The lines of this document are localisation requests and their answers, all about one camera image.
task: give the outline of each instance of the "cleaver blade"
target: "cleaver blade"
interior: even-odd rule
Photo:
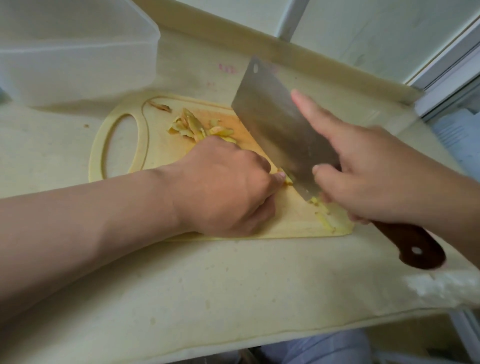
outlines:
[[[312,128],[287,88],[256,56],[250,60],[232,109],[270,160],[292,179],[304,200],[320,192],[312,174],[314,165],[328,163],[340,170],[337,152]]]

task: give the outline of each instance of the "brown wooden handle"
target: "brown wooden handle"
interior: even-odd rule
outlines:
[[[424,228],[379,221],[372,223],[396,245],[400,260],[405,264],[419,269],[436,269],[445,263],[443,248]]]

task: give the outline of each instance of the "white wall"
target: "white wall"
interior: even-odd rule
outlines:
[[[405,82],[479,11],[478,0],[310,0],[292,42]]]
[[[233,22],[274,35],[288,0],[179,0]]]

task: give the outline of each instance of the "plastic container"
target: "plastic container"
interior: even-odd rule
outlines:
[[[29,106],[141,88],[159,39],[131,0],[1,0],[0,88]]]

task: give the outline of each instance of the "clothing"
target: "clothing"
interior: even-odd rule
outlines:
[[[372,352],[361,329],[278,342],[261,347],[275,364],[372,364]]]

